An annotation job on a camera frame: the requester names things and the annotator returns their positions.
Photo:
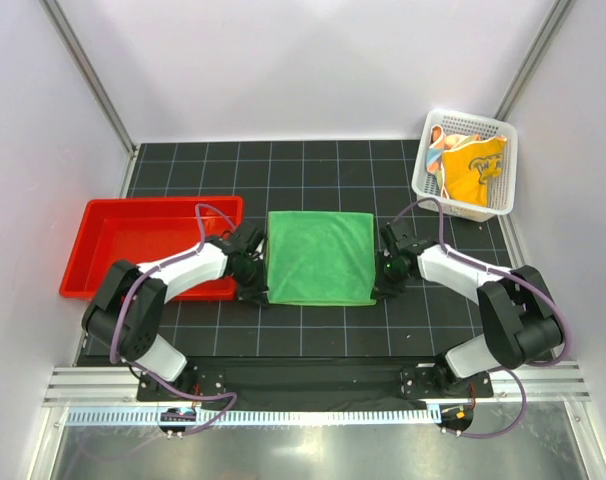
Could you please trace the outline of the green microfiber towel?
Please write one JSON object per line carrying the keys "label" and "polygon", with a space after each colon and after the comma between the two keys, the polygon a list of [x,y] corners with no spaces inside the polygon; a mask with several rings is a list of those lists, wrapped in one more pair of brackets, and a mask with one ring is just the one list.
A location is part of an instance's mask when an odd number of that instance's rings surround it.
{"label": "green microfiber towel", "polygon": [[269,303],[374,305],[374,223],[371,213],[270,212],[266,254]]}

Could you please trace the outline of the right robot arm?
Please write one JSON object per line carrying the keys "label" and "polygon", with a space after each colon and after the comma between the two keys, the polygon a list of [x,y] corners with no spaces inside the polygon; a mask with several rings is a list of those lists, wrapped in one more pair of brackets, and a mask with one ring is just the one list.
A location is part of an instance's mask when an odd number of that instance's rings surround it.
{"label": "right robot arm", "polygon": [[540,272],[499,267],[464,255],[439,239],[419,240],[409,222],[380,230],[372,298],[393,298],[410,279],[444,286],[479,308],[483,334],[436,356],[427,378],[443,396],[458,396],[481,375],[531,364],[568,340]]}

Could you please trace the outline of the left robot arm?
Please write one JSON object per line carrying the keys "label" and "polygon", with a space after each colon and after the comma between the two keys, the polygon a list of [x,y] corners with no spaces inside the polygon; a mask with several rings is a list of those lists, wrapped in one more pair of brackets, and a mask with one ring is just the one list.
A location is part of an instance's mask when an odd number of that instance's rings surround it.
{"label": "left robot arm", "polygon": [[165,305],[193,287],[224,278],[236,283],[239,300],[267,304],[266,245],[263,231],[244,221],[229,233],[204,236],[195,246],[155,262],[119,260],[90,301],[82,327],[109,348],[112,361],[155,374],[171,399],[186,399],[195,377],[186,370],[185,355],[159,334]]}

